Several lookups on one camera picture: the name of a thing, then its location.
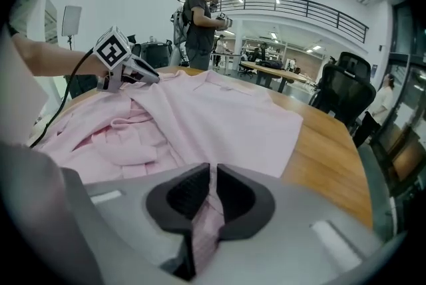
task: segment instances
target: black cable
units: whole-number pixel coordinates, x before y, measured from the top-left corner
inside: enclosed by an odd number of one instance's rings
[[[59,107],[58,111],[55,113],[55,115],[52,117],[52,119],[46,124],[45,129],[43,130],[43,132],[41,133],[40,137],[38,139],[35,140],[35,142],[30,146],[31,148],[34,148],[34,146],[36,146],[37,144],[40,143],[40,141],[43,139],[43,137],[45,136],[47,129],[49,128],[49,126],[53,123],[53,121],[56,119],[56,117],[58,117],[59,113],[61,113],[62,109],[65,106],[65,103],[67,102],[67,97],[69,94],[69,89],[71,87],[71,83],[74,79],[75,73],[77,73],[78,69],[80,68],[80,66],[85,62],[85,60],[90,57],[90,55],[93,53],[93,49],[91,49],[89,52],[87,52],[83,58],[81,58],[81,60],[79,61],[79,63],[76,65],[76,67],[74,68],[74,71],[70,74],[68,83],[67,83],[67,88],[65,89],[65,95],[64,95],[64,99],[62,100],[61,106]]]

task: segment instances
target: desk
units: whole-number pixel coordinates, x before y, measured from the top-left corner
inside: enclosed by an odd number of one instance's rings
[[[231,75],[230,73],[228,73],[228,63],[229,63],[229,57],[241,57],[241,55],[238,54],[227,54],[227,53],[212,53],[212,56],[214,57],[215,55],[219,55],[221,57],[225,57],[225,75]]]
[[[241,65],[245,67],[249,67],[251,69],[257,69],[258,70],[258,78],[256,79],[256,84],[260,85],[260,81],[262,80],[262,77],[264,77],[265,80],[265,87],[269,89],[271,85],[272,75],[275,75],[277,77],[281,77],[281,83],[280,87],[278,87],[278,92],[281,93],[282,90],[284,90],[284,86],[287,83],[288,79],[300,81],[301,83],[306,83],[308,80],[301,76],[297,75],[293,72],[284,71],[281,69],[269,69],[267,67],[256,65],[256,63],[252,63],[250,61],[242,61]]]
[[[157,71],[175,73],[179,69],[189,75],[202,72],[186,67],[163,67]],[[249,89],[259,87],[238,79],[228,80]],[[282,181],[300,184],[318,192],[366,227],[372,228],[367,179],[361,159],[343,123],[291,97],[271,90],[267,92],[278,106],[304,118],[298,142],[284,170]],[[96,90],[91,90],[74,98],[65,106],[63,113],[96,93]]]

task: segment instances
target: backpack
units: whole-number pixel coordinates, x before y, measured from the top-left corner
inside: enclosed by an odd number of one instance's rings
[[[188,18],[188,15],[186,13],[187,11],[184,11],[184,6],[181,5],[172,14],[172,17],[170,19],[170,21],[173,23],[173,43],[175,45],[180,45],[181,43],[184,43],[188,36],[188,30],[191,24],[191,19]]]
[[[256,63],[259,66],[267,67],[269,69],[282,69],[282,62],[275,60],[262,60]]]

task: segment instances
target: man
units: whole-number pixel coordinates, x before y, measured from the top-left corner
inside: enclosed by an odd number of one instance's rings
[[[250,59],[250,61],[254,62],[254,61],[256,61],[256,59],[260,59],[259,47],[256,47],[254,49],[254,52],[252,53],[252,58]]]
[[[27,39],[7,24],[18,53],[36,77],[55,77],[70,75],[77,63],[85,55],[84,52],[70,51],[50,43],[43,43]],[[98,75],[103,77],[108,69],[92,54],[77,71],[78,75]]]
[[[262,43],[262,44],[260,45],[260,50],[261,50],[261,52],[262,52],[262,60],[266,60],[266,54],[265,54],[265,51],[266,51],[266,43]]]
[[[184,13],[192,14],[192,21],[186,38],[186,56],[190,67],[208,70],[210,52],[213,48],[216,28],[225,28],[224,20],[212,19],[207,2],[217,3],[219,0],[186,0]]]

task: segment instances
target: gray shirt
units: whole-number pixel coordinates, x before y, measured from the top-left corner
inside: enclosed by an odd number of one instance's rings
[[[184,4],[184,11],[190,11],[194,7],[204,9],[204,15],[212,18],[210,10],[206,4],[206,0],[186,0]],[[199,27],[191,23],[186,38],[186,47],[197,49],[199,51],[210,52],[213,47],[215,28],[213,27]]]

